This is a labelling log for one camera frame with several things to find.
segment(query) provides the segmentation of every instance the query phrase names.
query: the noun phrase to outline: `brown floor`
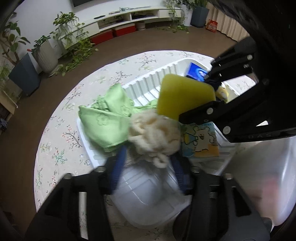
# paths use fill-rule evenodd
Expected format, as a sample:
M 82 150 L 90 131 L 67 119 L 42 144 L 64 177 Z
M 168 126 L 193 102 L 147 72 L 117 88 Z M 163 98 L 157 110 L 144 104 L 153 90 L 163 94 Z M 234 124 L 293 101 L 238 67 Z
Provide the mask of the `brown floor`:
M 190 34 L 150 28 L 97 45 L 99 51 L 64 77 L 43 77 L 39 89 L 20 101 L 7 131 L 0 135 L 0 199 L 21 232 L 36 213 L 33 171 L 44 127 L 55 108 L 84 77 L 106 64 L 145 51 L 185 50 L 216 57 L 233 44 L 235 41 L 224 34 L 204 28 L 190 27 Z

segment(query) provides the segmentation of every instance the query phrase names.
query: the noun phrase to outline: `beige curtain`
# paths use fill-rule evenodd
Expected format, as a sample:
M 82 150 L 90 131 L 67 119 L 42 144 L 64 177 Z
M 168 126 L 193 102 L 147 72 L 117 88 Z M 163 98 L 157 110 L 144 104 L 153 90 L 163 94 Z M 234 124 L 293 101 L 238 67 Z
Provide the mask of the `beige curtain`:
M 235 41 L 239 41 L 249 36 L 248 32 L 237 21 L 226 16 L 211 3 L 207 4 L 207 8 L 210 11 L 207 15 L 206 23 L 208 23 L 209 20 L 216 21 L 218 23 L 217 30 L 226 34 Z

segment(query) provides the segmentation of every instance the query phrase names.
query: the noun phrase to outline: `blue package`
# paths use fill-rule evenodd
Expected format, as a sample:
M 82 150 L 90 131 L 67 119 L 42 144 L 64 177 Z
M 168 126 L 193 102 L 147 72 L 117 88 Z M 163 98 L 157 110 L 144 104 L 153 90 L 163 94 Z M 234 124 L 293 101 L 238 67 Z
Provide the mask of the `blue package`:
M 204 76 L 207 74 L 207 71 L 197 66 L 194 63 L 190 63 L 186 77 L 204 82 Z

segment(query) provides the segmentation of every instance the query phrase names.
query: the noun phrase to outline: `tablecloth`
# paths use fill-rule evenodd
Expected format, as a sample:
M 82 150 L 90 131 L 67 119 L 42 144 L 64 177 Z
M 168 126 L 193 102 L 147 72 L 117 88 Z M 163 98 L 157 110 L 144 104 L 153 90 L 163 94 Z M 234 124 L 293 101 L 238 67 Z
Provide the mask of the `tablecloth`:
M 210 62 L 213 59 L 186 51 L 149 51 L 106 65 L 75 86 L 50 117 L 38 146 L 34 169 L 36 210 L 65 173 L 81 175 L 92 170 L 77 131 L 78 106 L 90 105 L 98 95 L 104 95 L 115 83 L 127 84 L 139 76 L 182 58 L 193 58 L 208 68 L 211 67 Z M 254 82 L 244 76 L 230 80 L 229 84 L 238 93 L 242 93 L 253 86 Z M 108 196 L 105 201 L 115 241 L 175 240 L 172 222 L 152 230 L 138 229 L 125 220 Z M 82 237 L 87 237 L 86 213 L 83 208 L 80 209 L 80 229 Z

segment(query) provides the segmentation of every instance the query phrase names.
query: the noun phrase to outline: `red snack package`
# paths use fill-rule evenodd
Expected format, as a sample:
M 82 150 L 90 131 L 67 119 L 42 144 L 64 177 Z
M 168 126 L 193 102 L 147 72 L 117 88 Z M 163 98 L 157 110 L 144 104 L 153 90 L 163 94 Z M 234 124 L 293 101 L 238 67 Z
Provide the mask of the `red snack package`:
M 217 25 L 218 25 L 217 22 L 213 20 L 209 20 L 209 22 L 207 23 L 206 29 L 215 33 L 217 31 Z

